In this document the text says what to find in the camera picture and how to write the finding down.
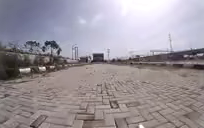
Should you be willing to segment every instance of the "gray paving stone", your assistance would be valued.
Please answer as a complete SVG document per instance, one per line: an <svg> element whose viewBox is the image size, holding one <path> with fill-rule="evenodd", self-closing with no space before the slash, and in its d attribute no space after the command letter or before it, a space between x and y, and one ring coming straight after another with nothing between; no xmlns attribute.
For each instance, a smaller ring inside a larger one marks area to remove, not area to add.
<svg viewBox="0 0 204 128"><path fill-rule="evenodd" d="M82 128L83 120L75 120L73 124L73 128Z"/></svg>

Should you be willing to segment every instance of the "paved plaza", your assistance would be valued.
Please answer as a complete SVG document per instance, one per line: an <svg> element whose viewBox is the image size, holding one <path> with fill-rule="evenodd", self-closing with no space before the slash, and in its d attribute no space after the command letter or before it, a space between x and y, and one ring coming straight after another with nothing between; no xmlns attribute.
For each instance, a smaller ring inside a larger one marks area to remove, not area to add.
<svg viewBox="0 0 204 128"><path fill-rule="evenodd" d="M204 71L94 64L0 83L0 128L30 125L204 128Z"/></svg>

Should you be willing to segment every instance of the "sky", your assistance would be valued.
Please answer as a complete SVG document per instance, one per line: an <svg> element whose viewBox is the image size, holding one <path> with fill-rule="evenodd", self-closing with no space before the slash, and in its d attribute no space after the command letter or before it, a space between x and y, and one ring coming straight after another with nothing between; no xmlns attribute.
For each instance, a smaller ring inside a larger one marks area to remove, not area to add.
<svg viewBox="0 0 204 128"><path fill-rule="evenodd" d="M70 57L204 47L204 0L0 0L0 41L55 40Z"/></svg>

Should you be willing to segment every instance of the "interlocking paver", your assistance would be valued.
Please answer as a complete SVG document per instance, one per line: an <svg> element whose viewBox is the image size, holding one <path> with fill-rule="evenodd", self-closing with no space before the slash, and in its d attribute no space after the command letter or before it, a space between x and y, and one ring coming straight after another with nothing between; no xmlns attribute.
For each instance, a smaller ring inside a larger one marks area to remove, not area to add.
<svg viewBox="0 0 204 128"><path fill-rule="evenodd" d="M0 126L40 115L40 128L204 128L204 72L96 64L0 86Z"/></svg>

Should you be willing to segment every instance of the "distant building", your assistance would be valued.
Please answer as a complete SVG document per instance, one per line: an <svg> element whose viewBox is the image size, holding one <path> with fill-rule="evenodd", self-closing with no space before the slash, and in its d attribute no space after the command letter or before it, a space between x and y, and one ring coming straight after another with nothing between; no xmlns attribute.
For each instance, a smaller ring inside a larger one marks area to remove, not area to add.
<svg viewBox="0 0 204 128"><path fill-rule="evenodd" d="M89 61L90 61L89 56L81 56L79 58L79 62L82 62L82 63L88 63Z"/></svg>
<svg viewBox="0 0 204 128"><path fill-rule="evenodd" d="M104 54L103 53L94 53L93 54L93 62L104 62Z"/></svg>

